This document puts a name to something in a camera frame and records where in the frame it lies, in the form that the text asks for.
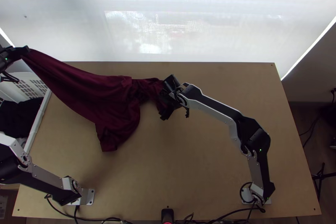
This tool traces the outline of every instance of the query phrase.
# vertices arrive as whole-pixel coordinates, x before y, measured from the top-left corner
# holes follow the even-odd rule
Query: wooden tabletop
[[[174,74],[203,93],[255,118],[271,137],[270,177],[276,190],[266,213],[252,218],[321,214],[310,171],[278,72],[271,63],[121,63],[76,62],[101,75],[135,79]],[[231,142],[228,127],[201,112],[179,109],[160,120],[151,102],[141,107],[135,133],[116,152],[103,153],[92,122],[52,95],[31,149],[33,162],[58,175],[69,175],[94,188],[92,206],[78,216],[159,220],[169,206],[177,219],[214,219],[245,208],[240,186],[251,180],[246,158]],[[44,193],[20,186],[15,216],[63,218]],[[59,207],[73,214],[73,206]],[[246,218],[240,212],[233,218]]]

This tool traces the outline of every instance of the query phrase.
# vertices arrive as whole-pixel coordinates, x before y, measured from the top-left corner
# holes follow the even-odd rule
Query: black cable
[[[73,213],[73,219],[75,220],[75,223],[76,223],[76,224],[78,224],[78,221],[77,221],[77,218],[76,218],[76,214],[77,214],[78,209],[79,209],[79,205],[77,205],[77,206],[75,207],[75,212]]]
[[[307,134],[317,123],[317,121],[321,118],[321,115],[319,115],[318,117],[316,117],[316,119],[312,122],[312,124],[310,125],[309,129],[301,134],[299,134],[299,136],[305,135]]]
[[[252,210],[253,210],[253,207],[255,205],[255,203],[257,202],[257,200],[255,200],[251,206],[251,210],[249,211],[249,215],[247,216],[246,218],[246,221],[244,222],[244,224],[248,223],[249,222],[249,218],[251,217],[251,213],[252,213]]]
[[[217,219],[211,220],[211,221],[209,221],[207,224],[212,224],[212,223],[214,223],[214,222],[221,221],[221,220],[224,219],[225,217],[227,217],[227,216],[229,216],[229,215],[232,215],[232,214],[234,214],[234,213],[238,213],[238,212],[242,212],[242,211],[251,211],[251,212],[252,212],[252,210],[259,210],[259,211],[262,212],[262,213],[265,213],[265,212],[266,212],[265,209],[259,207],[258,205],[257,205],[257,207],[242,208],[242,209],[238,209],[238,210],[232,211],[232,212],[230,212],[230,213],[227,213],[227,214],[225,214],[225,215],[223,215],[223,216],[221,216],[221,217],[218,217]]]
[[[254,201],[254,199],[252,199],[251,201],[245,201],[245,200],[243,199],[243,195],[242,195],[243,188],[244,188],[244,186],[247,185],[247,184],[249,184],[249,188],[250,188],[251,185],[253,184],[253,182],[246,182],[245,184],[243,184],[243,185],[240,187],[240,190],[239,190],[239,196],[240,196],[241,200],[242,200],[244,203],[248,203],[248,204],[250,204],[250,203],[252,203],[252,202]]]
[[[76,217],[76,213],[78,211],[78,208],[79,206],[76,206],[75,208],[75,213],[74,213],[74,216],[70,215],[70,214],[67,214],[67,213],[62,213],[61,211],[59,211],[56,207],[54,207],[54,205],[50,202],[49,198],[51,198],[51,195],[50,194],[47,194],[45,196],[45,199],[48,201],[49,205],[56,211],[58,212],[59,214],[63,215],[63,216],[66,216],[68,218],[72,218],[75,220],[76,224],[78,223],[77,220],[81,220],[81,221],[99,221],[101,222],[102,221],[102,224],[106,221],[123,221],[123,222],[126,222],[128,224],[132,224],[130,221],[125,221],[125,220],[121,220],[119,218],[116,218],[116,217],[110,217],[110,218],[106,218],[106,219],[84,219],[84,218],[80,218],[80,217]]]
[[[334,91],[334,90],[331,90],[331,93],[332,93],[332,95],[333,95],[333,99],[332,99],[332,101],[331,101],[330,107],[333,105],[333,103],[334,103],[334,101],[335,101],[335,91]],[[307,142],[309,141],[309,139],[311,139],[311,137],[312,137],[312,135],[313,135],[313,133],[314,133],[315,126],[316,126],[318,120],[319,120],[321,117],[322,117],[322,113],[320,113],[320,114],[316,117],[316,119],[312,122],[312,124],[310,125],[310,127],[309,127],[309,129],[308,129],[307,131],[305,131],[305,132],[299,134],[299,136],[302,136],[302,135],[308,133],[309,131],[311,131],[309,137],[307,138],[307,140],[305,140],[304,144],[302,145],[303,148],[306,146],[306,144],[307,144]]]

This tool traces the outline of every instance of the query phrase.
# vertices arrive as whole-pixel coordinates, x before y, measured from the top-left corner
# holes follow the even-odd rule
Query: dark red cloth
[[[116,150],[137,128],[140,105],[151,99],[164,108],[157,78],[101,76],[79,70],[46,54],[31,50],[24,62],[69,108],[96,124],[103,151]]]

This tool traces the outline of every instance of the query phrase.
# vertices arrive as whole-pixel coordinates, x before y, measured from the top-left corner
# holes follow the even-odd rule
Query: white curtain
[[[280,77],[336,0],[0,0],[15,46],[63,61],[275,62]]]

